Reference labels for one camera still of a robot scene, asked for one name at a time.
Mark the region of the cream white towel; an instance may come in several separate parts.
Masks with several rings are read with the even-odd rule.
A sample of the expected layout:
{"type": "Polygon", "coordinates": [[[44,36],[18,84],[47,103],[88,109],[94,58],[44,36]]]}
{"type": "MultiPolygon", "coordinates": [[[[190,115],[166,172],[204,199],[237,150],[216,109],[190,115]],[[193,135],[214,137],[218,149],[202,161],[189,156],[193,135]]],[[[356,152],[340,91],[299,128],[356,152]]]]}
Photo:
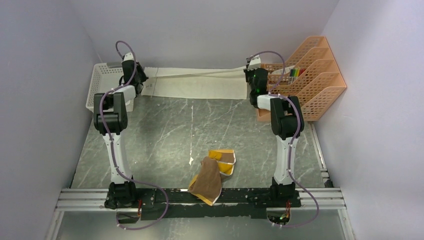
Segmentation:
{"type": "Polygon", "coordinates": [[[146,67],[142,95],[185,99],[245,100],[242,67],[233,69],[146,67]]]}

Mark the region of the white plastic basket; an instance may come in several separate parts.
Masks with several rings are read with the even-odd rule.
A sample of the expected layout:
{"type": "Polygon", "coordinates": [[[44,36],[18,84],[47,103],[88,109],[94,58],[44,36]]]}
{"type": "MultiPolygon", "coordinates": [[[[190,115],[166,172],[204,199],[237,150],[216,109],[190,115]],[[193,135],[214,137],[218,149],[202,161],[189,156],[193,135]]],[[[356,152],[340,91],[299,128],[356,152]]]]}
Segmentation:
{"type": "Polygon", "coordinates": [[[107,63],[97,63],[93,66],[88,95],[85,107],[94,112],[94,95],[105,93],[118,86],[120,77],[123,76],[121,66],[107,63]]]}

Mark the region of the orange file organizer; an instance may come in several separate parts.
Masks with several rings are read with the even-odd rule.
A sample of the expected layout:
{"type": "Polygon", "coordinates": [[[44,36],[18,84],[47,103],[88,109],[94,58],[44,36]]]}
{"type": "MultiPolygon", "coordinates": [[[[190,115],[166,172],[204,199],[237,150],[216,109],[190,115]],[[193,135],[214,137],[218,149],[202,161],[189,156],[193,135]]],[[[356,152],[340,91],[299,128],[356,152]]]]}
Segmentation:
{"type": "Polygon", "coordinates": [[[262,63],[261,67],[268,71],[267,89],[273,94],[297,96],[307,122],[318,121],[347,88],[325,36],[309,36],[285,63],[262,63]],[[291,84],[290,74],[271,74],[290,66],[305,68],[291,84]]]}

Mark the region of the brown yellow towel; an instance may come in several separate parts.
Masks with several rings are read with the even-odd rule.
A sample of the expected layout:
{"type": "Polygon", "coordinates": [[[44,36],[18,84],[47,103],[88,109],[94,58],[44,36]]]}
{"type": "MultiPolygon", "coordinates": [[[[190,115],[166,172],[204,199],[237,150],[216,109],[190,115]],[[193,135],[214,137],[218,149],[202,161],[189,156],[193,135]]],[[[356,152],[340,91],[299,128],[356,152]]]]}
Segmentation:
{"type": "Polygon", "coordinates": [[[233,175],[237,159],[233,149],[211,149],[201,161],[201,168],[191,180],[188,192],[209,206],[222,193],[222,184],[233,175]]]}

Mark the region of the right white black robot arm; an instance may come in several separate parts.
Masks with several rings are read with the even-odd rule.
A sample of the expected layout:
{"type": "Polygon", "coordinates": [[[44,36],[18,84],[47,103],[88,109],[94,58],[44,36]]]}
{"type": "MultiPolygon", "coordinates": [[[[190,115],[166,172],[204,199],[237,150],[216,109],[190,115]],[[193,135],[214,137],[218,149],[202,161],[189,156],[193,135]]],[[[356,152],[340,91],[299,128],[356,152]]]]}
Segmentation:
{"type": "Polygon", "coordinates": [[[282,207],[295,196],[296,184],[292,173],[295,146],[305,122],[297,96],[284,96],[268,92],[268,74],[264,68],[244,69],[245,79],[250,86],[250,104],[258,110],[270,112],[272,133],[277,141],[276,169],[269,192],[255,196],[255,201],[270,201],[282,207]]]}

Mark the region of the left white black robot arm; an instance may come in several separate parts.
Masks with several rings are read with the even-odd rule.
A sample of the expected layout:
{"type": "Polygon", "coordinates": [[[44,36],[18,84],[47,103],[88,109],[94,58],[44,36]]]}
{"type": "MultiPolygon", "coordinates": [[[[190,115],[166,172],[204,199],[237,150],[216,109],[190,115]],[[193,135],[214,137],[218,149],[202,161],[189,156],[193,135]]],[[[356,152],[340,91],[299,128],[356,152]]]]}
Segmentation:
{"type": "Polygon", "coordinates": [[[128,127],[126,102],[134,100],[147,79],[133,59],[122,61],[119,85],[93,97],[93,125],[105,142],[111,167],[111,183],[104,206],[107,209],[132,208],[140,202],[125,150],[124,130],[128,127]]]}

